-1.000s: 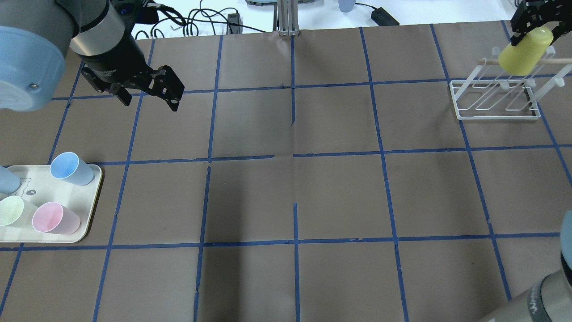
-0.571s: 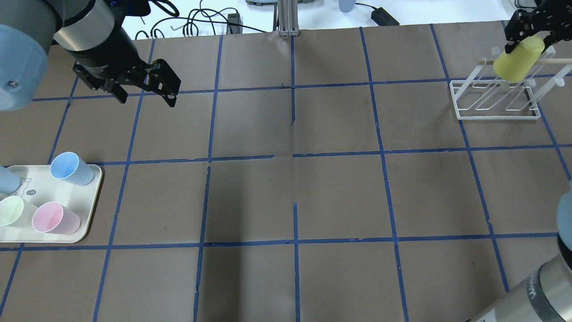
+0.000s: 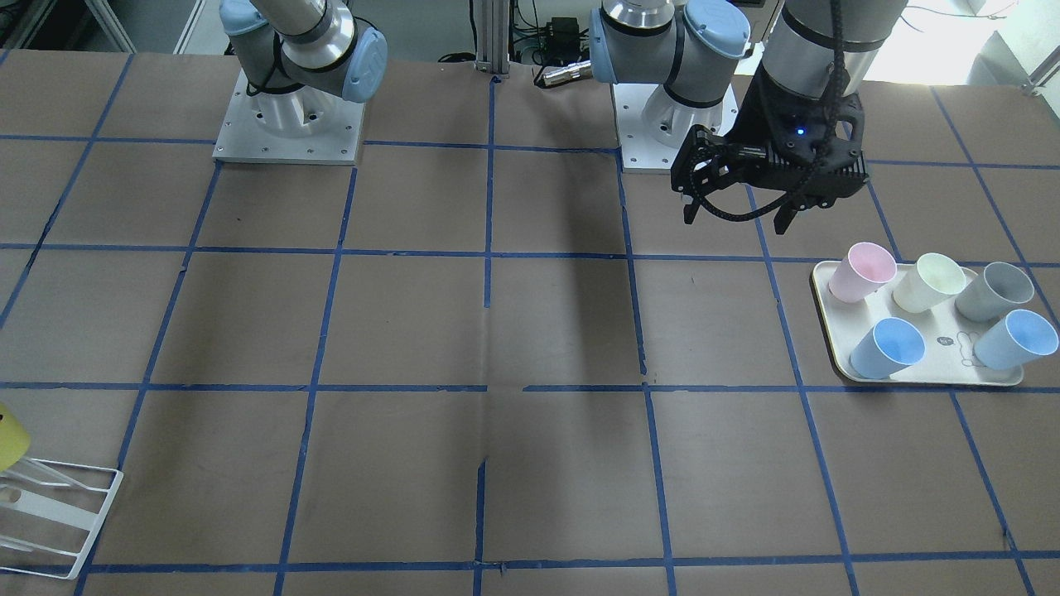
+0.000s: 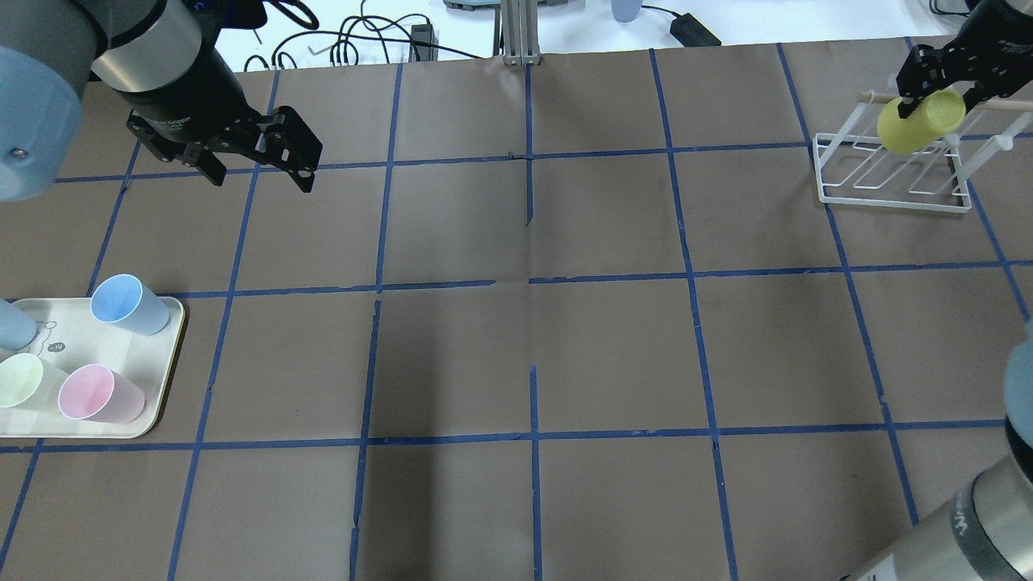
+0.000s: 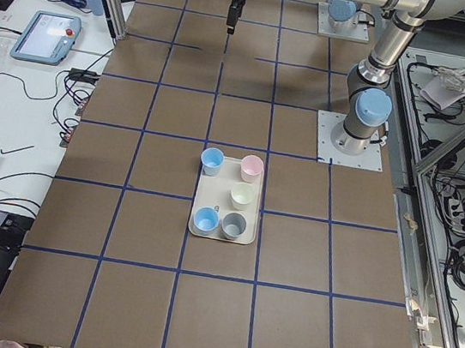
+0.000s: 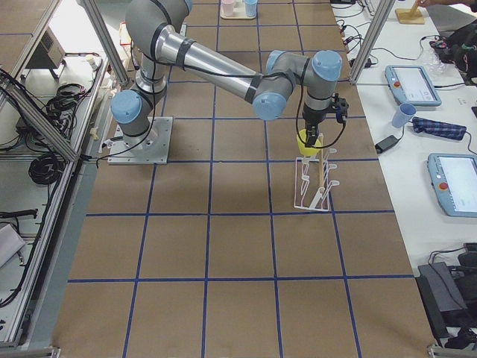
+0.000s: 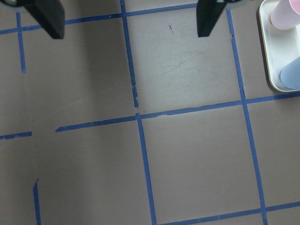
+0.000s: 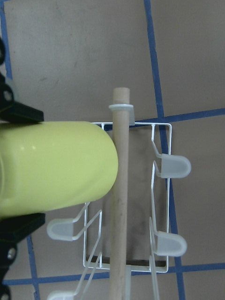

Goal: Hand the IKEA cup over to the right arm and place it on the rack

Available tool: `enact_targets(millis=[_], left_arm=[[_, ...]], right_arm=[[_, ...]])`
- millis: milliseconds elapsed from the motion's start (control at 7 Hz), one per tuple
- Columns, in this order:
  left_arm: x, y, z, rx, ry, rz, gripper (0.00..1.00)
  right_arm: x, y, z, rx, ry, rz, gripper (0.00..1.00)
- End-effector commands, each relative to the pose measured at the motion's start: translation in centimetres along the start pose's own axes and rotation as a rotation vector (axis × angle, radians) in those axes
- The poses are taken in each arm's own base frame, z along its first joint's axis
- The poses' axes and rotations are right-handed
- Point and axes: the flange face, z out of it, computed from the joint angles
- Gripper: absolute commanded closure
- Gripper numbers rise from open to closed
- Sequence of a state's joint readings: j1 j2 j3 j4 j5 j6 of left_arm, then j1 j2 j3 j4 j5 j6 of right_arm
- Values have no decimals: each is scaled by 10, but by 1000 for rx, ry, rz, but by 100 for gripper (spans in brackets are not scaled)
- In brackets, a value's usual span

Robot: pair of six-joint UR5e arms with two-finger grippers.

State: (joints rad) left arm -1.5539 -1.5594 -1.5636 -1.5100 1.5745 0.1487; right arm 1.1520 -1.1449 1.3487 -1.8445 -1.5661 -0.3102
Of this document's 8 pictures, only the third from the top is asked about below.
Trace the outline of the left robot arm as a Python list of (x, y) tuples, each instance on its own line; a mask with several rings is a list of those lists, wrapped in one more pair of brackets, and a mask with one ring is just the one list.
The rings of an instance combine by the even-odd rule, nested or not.
[(771, 214), (787, 233), (795, 216), (849, 199), (870, 181), (860, 83), (890, 37), (905, 1), (785, 1), (732, 128), (711, 132), (696, 113), (723, 105), (752, 27), (728, 1), (605, 1), (591, 15), (593, 75), (655, 84), (659, 139), (677, 148), (671, 189), (684, 222), (699, 212), (746, 222)]

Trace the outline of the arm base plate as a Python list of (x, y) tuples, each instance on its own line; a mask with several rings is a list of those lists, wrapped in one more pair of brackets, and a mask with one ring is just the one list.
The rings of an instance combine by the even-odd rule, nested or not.
[(252, 95), (244, 72), (224, 113), (213, 158), (244, 165), (355, 166), (366, 106), (318, 89)]
[(622, 161), (633, 173), (669, 173), (693, 125), (723, 136), (738, 113), (732, 86), (720, 104), (707, 108), (679, 104), (659, 84), (613, 84), (612, 91)]

